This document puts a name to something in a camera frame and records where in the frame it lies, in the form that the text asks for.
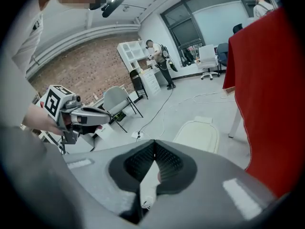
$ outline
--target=gray floor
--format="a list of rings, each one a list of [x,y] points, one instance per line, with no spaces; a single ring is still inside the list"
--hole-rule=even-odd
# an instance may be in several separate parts
[[[220,78],[215,77],[213,81],[210,81],[208,78],[202,81],[198,76],[176,80],[177,88],[174,89],[172,96],[156,118],[144,128],[144,132],[153,139],[173,141],[182,125],[187,121],[194,120],[196,116],[211,117],[213,118],[213,125],[218,128],[220,133],[218,154],[231,160],[241,168],[246,168],[250,161],[250,148],[243,124],[240,123],[233,139],[228,137],[237,106],[233,96],[222,99],[226,97],[225,93],[222,92],[223,82],[224,74]],[[197,102],[209,104],[196,104],[192,99],[182,102],[198,94],[219,91],[219,94],[196,97]],[[95,142],[95,151],[135,142],[136,139],[132,138],[131,134],[141,129],[142,126],[155,116],[170,93],[171,91],[168,91],[166,87],[162,87],[161,92],[154,98],[147,100],[145,97],[140,100],[136,106],[144,118],[141,118],[139,114],[135,115],[132,109],[127,109],[128,116],[121,121],[121,125],[128,133],[126,134],[116,123],[113,123],[111,126],[115,130],[114,134],[109,136],[107,140],[101,140],[98,137]],[[159,138],[163,132],[162,119],[165,111],[165,132]]]

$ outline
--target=overhead camera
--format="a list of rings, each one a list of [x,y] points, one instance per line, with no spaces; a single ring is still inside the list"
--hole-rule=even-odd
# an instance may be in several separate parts
[[[123,2],[124,0],[113,0],[107,2],[103,7],[101,7],[101,1],[97,1],[96,3],[90,4],[89,9],[96,10],[101,8],[101,10],[103,11],[102,16],[104,18],[108,18],[109,15],[111,15],[113,11],[115,11]]]
[[[107,3],[104,7],[101,8],[103,11],[102,16],[104,18],[108,18],[109,15],[111,15],[112,12],[115,11],[123,2],[124,0],[113,0],[110,3]]]

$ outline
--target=office chair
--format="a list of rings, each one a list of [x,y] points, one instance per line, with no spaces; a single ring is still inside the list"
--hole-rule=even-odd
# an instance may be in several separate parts
[[[134,90],[137,93],[138,97],[146,95],[146,98],[148,99],[146,90],[145,90],[145,88],[143,86],[143,83],[142,83],[142,80],[141,80],[141,78],[139,76],[139,73],[136,70],[133,70],[133,71],[131,71],[129,73],[129,76],[130,76],[130,78],[132,80]]]
[[[202,74],[201,80],[203,80],[203,78],[207,75],[210,76],[210,80],[213,79],[213,74],[216,74],[218,77],[220,76],[218,60],[215,54],[214,46],[212,44],[199,48],[199,57],[200,62],[195,61],[198,69],[208,69],[208,72],[204,72]],[[210,71],[210,68],[214,67],[217,67],[218,72]]]
[[[126,133],[127,131],[120,125],[120,123],[114,117],[127,106],[131,106],[134,113],[137,114],[134,110],[135,108],[140,114],[140,116],[143,118],[143,115],[140,113],[140,111],[135,106],[135,104],[130,99],[128,93],[125,90],[118,86],[113,86],[105,92],[103,108],[111,114],[112,119]]]
[[[235,25],[233,27],[233,33],[238,33],[241,29],[243,28],[243,25],[242,24],[238,24],[238,25]]]
[[[229,51],[229,44],[227,44],[227,43],[219,44],[217,49],[216,49],[216,53],[218,55],[218,62],[219,62],[219,66],[220,66],[220,71],[222,70],[221,65],[223,65],[225,67],[227,66],[228,51]]]

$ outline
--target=white drawer cabinet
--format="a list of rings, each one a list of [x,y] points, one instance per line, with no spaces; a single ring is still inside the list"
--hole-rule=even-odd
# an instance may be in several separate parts
[[[140,78],[143,82],[148,97],[152,97],[160,92],[160,86],[153,70],[150,70],[145,74],[140,74]]]

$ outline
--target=red fabric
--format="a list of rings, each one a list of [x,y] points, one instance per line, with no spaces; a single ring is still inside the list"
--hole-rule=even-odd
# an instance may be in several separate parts
[[[224,89],[235,99],[251,147],[246,171],[278,197],[291,191],[305,161],[304,49],[277,9],[229,40]]]

